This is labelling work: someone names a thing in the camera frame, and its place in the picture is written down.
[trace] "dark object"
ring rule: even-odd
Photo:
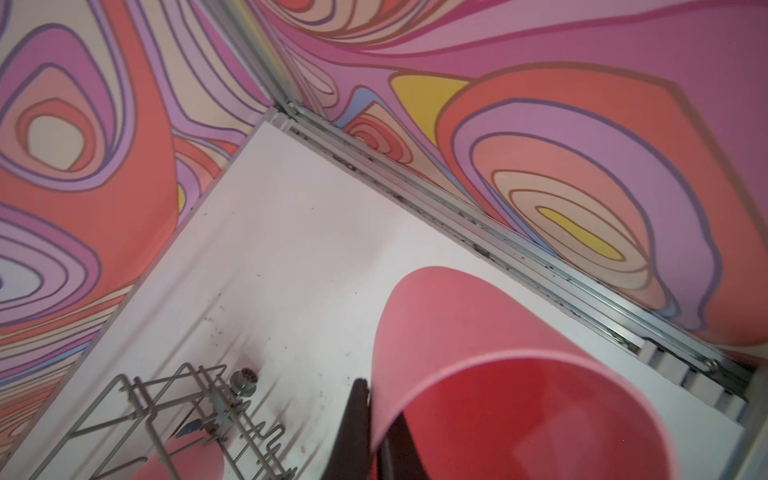
[[[256,392],[256,383],[259,381],[259,377],[252,369],[240,369],[232,374],[230,378],[230,386],[232,390],[239,396],[250,397]]]
[[[376,456],[378,480],[429,480],[401,413],[389,427]]]
[[[368,382],[356,379],[321,480],[366,480],[371,460],[369,443]]]
[[[203,428],[203,419],[192,420],[191,422],[187,423],[185,426],[181,427],[178,433],[175,435],[175,437],[178,439],[185,435],[195,433],[197,430],[200,430],[202,428]]]
[[[368,382],[356,379],[321,480],[367,480],[372,462],[368,395]],[[429,480],[402,413],[379,447],[376,477],[378,480]]]

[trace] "curved pink sheet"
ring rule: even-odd
[[[606,396],[620,399],[616,406],[626,411],[626,423],[660,446],[648,451],[661,452],[654,461],[666,467],[666,478],[678,478],[670,434],[642,393],[498,288],[436,266],[401,280],[382,313],[373,347],[372,450],[406,406],[448,377],[474,366],[531,359],[576,367],[584,375],[573,375],[574,381],[608,380]]]

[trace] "psychedelic wallpaper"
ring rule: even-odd
[[[301,101],[674,325],[768,341],[768,2],[248,0]]]
[[[0,453],[272,102],[188,0],[0,1]]]

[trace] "dish rack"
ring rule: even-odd
[[[126,422],[132,422],[128,430],[122,435],[112,450],[101,461],[99,466],[93,471],[89,480],[100,480],[107,478],[114,473],[124,470],[132,465],[145,463],[149,460],[148,456],[142,455],[112,468],[107,468],[111,460],[124,447],[125,442],[131,434],[140,425],[144,425],[147,436],[149,437],[154,451],[157,453],[160,462],[165,466],[169,478],[172,480],[182,480],[178,471],[174,467],[172,458],[183,451],[192,448],[201,443],[209,444],[216,442],[227,460],[230,468],[239,480],[292,480],[296,477],[297,468],[285,469],[281,461],[277,458],[281,444],[277,443],[283,436],[285,426],[276,423],[268,432],[263,432],[266,422],[253,424],[250,416],[246,414],[251,401],[247,399],[256,391],[257,375],[252,369],[237,370],[227,383],[222,378],[226,371],[226,365],[217,365],[209,368],[200,366],[194,368],[190,363],[184,363],[172,376],[143,381],[135,377],[133,382],[124,374],[115,376],[111,382],[99,393],[98,397],[89,405],[89,407],[78,418],[77,422],[67,431],[64,437],[56,444],[51,453],[45,457],[45,460],[38,466],[32,474],[30,480],[37,479],[40,474],[48,467],[54,457],[70,441],[78,439],[83,435],[88,435],[98,431],[104,431]],[[171,386],[182,378],[192,377],[197,386],[197,391],[177,396],[173,399],[164,399],[164,396]],[[152,396],[149,393],[149,387],[163,384],[160,391]],[[81,428],[82,425],[91,417],[96,408],[107,398],[107,396],[118,387],[120,392],[126,395],[126,400],[130,408],[127,415],[107,420],[93,426]],[[212,412],[206,413],[201,403],[208,399],[212,406]],[[158,414],[164,410],[179,407],[184,404],[190,404],[189,412],[184,416],[178,427],[173,431],[171,437],[180,437],[188,433],[204,429],[208,435],[198,438],[178,449],[168,451],[161,439],[160,434],[154,424]],[[233,458],[227,447],[227,441],[230,439],[230,433],[239,435],[245,439],[245,446]],[[262,452],[257,443],[267,441],[266,450]],[[243,474],[238,461],[240,461],[248,452],[251,452],[260,465],[258,472],[252,477],[246,477]]]

